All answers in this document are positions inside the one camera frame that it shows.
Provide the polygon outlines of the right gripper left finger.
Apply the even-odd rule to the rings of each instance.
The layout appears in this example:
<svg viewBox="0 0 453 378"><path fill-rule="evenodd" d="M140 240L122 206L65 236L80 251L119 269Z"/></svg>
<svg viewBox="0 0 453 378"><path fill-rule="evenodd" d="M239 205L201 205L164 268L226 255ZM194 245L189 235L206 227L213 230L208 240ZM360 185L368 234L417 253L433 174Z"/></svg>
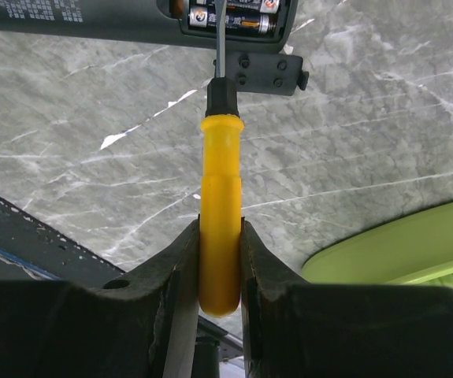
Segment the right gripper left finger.
<svg viewBox="0 0 453 378"><path fill-rule="evenodd" d="M189 377L199 224L101 288L0 280L0 377Z"/></svg>

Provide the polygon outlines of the black battery cover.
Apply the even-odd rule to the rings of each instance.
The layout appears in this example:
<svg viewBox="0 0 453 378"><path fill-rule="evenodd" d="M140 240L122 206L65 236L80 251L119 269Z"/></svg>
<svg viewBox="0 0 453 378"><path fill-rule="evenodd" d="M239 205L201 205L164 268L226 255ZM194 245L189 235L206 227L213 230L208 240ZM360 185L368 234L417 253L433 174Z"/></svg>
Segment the black battery cover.
<svg viewBox="0 0 453 378"><path fill-rule="evenodd" d="M229 52L225 56L226 76L238 92L292 96L306 90L310 74L303 70L303 58L295 55Z"/></svg>

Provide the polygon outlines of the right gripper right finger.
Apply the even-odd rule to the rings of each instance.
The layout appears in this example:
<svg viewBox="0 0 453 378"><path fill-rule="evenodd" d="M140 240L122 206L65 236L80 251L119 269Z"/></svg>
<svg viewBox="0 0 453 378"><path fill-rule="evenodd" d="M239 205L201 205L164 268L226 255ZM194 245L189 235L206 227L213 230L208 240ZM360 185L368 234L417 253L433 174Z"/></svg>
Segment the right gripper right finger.
<svg viewBox="0 0 453 378"><path fill-rule="evenodd" d="M314 284L242 223L249 377L453 377L453 289Z"/></svg>

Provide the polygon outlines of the black remote control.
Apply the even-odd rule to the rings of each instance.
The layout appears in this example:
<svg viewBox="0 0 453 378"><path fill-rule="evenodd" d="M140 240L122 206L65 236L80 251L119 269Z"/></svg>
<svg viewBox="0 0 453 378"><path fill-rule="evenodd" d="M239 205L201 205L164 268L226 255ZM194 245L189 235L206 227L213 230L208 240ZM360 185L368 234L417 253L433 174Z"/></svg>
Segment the black remote control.
<svg viewBox="0 0 453 378"><path fill-rule="evenodd" d="M193 1L0 1L0 31L39 35L107 39L213 49L216 28L194 28L188 15L193 8L216 14L213 7L192 6ZM277 53L294 24L298 3L280 1L272 32L226 28L228 50ZM245 10L226 13L265 14Z"/></svg>

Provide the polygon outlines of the yellow handled screwdriver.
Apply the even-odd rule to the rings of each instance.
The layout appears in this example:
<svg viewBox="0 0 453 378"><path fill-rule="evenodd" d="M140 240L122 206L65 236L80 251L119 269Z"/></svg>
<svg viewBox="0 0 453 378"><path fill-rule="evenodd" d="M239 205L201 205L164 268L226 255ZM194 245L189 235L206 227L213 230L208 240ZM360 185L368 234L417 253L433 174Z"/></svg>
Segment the yellow handled screwdriver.
<svg viewBox="0 0 453 378"><path fill-rule="evenodd" d="M241 179L236 83L226 76L226 2L217 1L215 76L207 86L199 214L199 303L204 313L223 317L239 305Z"/></svg>

